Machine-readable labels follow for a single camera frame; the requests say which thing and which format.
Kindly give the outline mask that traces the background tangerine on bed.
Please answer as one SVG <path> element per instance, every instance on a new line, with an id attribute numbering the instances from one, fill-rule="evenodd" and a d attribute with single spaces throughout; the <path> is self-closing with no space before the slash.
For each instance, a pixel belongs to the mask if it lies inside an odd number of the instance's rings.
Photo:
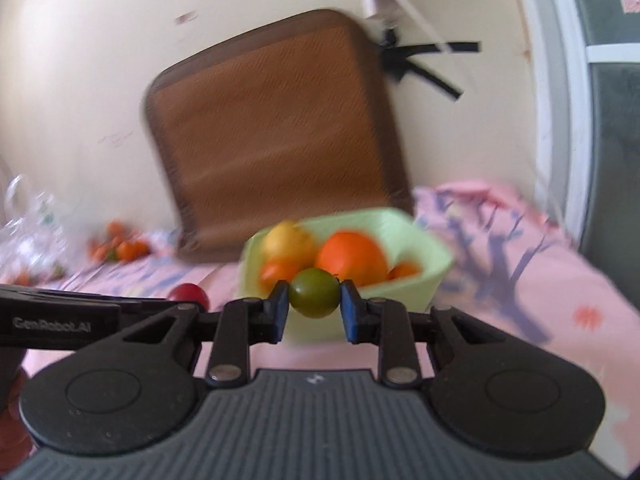
<path id="1" fill-rule="evenodd" d="M 118 261 L 131 262 L 148 256 L 150 246 L 144 240 L 124 240 L 115 249 Z"/>

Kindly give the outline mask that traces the orange carrots pile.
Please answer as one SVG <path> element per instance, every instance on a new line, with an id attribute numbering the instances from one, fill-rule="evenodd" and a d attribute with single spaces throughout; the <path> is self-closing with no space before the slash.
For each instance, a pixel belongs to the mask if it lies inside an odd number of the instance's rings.
<path id="1" fill-rule="evenodd" d="M 129 226 L 125 222 L 112 220 L 97 236 L 87 243 L 88 256 L 94 262 L 117 262 L 120 260 L 118 248 L 130 237 Z"/>

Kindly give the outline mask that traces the yellow lemon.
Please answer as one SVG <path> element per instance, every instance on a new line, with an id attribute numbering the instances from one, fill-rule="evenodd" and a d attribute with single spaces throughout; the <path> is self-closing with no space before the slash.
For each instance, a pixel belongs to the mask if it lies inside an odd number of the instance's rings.
<path id="1" fill-rule="evenodd" d="M 311 264 L 316 258 L 314 234 L 294 221 L 282 221 L 274 226 L 260 244 L 266 259 L 282 259 Z"/>

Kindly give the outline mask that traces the large orange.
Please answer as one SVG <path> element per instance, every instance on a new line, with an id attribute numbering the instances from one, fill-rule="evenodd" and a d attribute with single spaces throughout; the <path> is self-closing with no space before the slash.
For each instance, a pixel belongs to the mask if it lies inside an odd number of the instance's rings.
<path id="1" fill-rule="evenodd" d="M 382 283 L 388 274 L 386 255 L 376 240 L 360 231 L 336 231 L 318 250 L 314 266 L 357 287 Z"/>

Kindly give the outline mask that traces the small green lime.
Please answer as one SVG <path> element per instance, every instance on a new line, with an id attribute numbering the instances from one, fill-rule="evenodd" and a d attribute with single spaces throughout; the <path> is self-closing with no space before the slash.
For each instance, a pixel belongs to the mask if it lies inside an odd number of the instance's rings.
<path id="1" fill-rule="evenodd" d="M 340 304 L 340 282 L 321 269 L 300 271 L 292 279 L 288 300 L 291 307 L 305 318 L 326 318 Z"/>

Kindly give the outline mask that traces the brown woven seat cushion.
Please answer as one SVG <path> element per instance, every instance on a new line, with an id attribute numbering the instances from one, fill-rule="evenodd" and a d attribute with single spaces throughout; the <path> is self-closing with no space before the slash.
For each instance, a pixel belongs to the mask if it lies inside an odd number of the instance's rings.
<path id="1" fill-rule="evenodd" d="M 261 229 L 413 200 L 378 47 L 321 9 L 160 73 L 144 114 L 180 218 L 177 254 L 239 259 Z"/>

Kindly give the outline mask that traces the pink tree print bedsheet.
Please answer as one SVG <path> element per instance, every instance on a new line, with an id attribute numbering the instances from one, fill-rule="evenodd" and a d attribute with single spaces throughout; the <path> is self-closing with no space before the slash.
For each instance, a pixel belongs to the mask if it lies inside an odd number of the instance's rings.
<path id="1" fill-rule="evenodd" d="M 373 287 L 407 310 L 419 387 L 378 382 L 378 348 L 351 344 L 341 309 L 288 307 L 278 344 L 250 347 L 250 382 L 209 387 L 204 315 L 266 299 L 258 240 L 228 263 L 156 256 L 36 289 L 162 298 L 182 283 L 162 347 L 201 382 L 166 400 L 117 370 L 83 372 L 80 350 L 28 349 L 20 399 L 29 458 L 17 479 L 634 479 L 639 474 L 639 313 L 563 233 L 486 185 L 416 191 L 416 215 L 373 209 L 310 220 L 320 238 L 374 236 L 422 273 Z"/>

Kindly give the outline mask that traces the white framed glass door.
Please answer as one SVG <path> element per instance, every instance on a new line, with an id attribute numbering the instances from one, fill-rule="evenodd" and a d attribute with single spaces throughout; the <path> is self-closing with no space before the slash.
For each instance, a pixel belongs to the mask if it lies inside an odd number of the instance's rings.
<path id="1" fill-rule="evenodd" d="M 535 200 L 612 278 L 639 267 L 639 0 L 521 0 Z"/>

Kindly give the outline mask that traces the small tangerine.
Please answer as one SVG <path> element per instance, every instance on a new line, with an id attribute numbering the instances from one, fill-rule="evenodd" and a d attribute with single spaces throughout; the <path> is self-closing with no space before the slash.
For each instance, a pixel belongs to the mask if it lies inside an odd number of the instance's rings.
<path id="1" fill-rule="evenodd" d="M 401 280 L 402 278 L 411 278 L 415 275 L 420 275 L 422 268 L 420 264 L 417 264 L 411 260 L 405 260 L 398 262 L 396 266 L 393 266 L 387 274 L 389 281 Z"/>
<path id="2" fill-rule="evenodd" d="M 280 281 L 291 283 L 299 272 L 303 270 L 300 264 L 288 259 L 269 259 L 259 271 L 258 284 L 260 289 L 268 294 Z"/>

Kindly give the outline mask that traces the red cherry tomato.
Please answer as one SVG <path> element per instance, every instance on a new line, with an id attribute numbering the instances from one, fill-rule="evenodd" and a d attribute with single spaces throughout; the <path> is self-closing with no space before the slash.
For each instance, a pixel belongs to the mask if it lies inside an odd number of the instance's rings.
<path id="1" fill-rule="evenodd" d="M 177 285 L 168 292 L 166 299 L 177 302 L 194 302 L 194 304 L 198 304 L 204 311 L 208 311 L 210 306 L 207 292 L 193 283 Z"/>

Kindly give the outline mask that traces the clear plastic bag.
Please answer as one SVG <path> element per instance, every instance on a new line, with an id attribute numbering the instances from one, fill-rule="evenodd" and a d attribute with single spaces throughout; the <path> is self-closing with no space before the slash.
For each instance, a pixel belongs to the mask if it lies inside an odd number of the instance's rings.
<path id="1" fill-rule="evenodd" d="M 1 227 L 1 283 L 37 286 L 67 274 L 68 241 L 53 196 L 35 190 L 24 174 L 6 188 Z"/>

